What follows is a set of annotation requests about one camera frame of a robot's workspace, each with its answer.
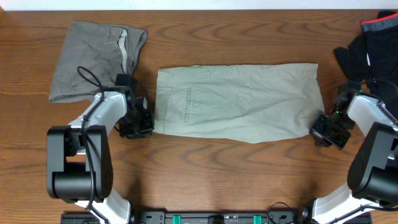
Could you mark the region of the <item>grey shorts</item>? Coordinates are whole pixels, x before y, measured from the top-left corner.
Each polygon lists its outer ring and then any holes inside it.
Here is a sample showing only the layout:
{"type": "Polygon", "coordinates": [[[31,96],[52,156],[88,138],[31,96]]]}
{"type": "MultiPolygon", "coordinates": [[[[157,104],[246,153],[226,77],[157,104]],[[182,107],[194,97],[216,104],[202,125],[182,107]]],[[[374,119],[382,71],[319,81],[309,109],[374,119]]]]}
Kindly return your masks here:
{"type": "Polygon", "coordinates": [[[78,74],[93,72],[102,85],[114,85],[120,73],[133,74],[147,31],[116,24],[74,21],[67,32],[52,78],[51,103],[93,100],[99,88],[78,74]]]}

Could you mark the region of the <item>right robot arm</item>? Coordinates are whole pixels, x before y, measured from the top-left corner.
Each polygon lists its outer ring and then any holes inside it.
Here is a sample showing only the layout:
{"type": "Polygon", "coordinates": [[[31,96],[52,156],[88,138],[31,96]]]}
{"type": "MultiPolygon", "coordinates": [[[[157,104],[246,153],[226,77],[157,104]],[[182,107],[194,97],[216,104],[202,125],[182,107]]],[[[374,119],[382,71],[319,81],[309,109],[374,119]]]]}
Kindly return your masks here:
{"type": "Polygon", "coordinates": [[[355,126],[364,141],[346,183],[304,207],[299,223],[372,223],[373,210],[397,211],[397,119],[361,86],[340,85],[331,114],[321,114],[309,131],[321,147],[343,149],[355,126]]]}

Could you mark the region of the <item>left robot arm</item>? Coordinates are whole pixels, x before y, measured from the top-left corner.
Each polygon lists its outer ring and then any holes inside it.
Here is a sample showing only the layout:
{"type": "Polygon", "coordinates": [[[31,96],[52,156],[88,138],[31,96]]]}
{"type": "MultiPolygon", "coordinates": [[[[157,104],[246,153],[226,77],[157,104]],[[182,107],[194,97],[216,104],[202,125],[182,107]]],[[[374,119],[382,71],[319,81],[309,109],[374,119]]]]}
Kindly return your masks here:
{"type": "Polygon", "coordinates": [[[154,129],[147,99],[137,96],[139,81],[119,74],[113,86],[96,82],[92,104],[66,126],[47,132],[47,192],[52,198],[84,207],[100,223],[138,223],[131,203],[113,187],[108,136],[145,138],[154,129]]]}

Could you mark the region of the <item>beige shorts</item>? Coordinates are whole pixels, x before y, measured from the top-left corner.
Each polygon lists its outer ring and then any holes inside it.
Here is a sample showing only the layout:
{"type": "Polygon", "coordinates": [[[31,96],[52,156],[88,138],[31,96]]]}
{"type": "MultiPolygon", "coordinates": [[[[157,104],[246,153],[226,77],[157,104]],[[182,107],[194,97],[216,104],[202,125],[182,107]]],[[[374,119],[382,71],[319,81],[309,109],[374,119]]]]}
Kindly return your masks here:
{"type": "Polygon", "coordinates": [[[324,111],[317,70],[315,63],[163,68],[154,131],[252,144],[301,138],[324,111]]]}

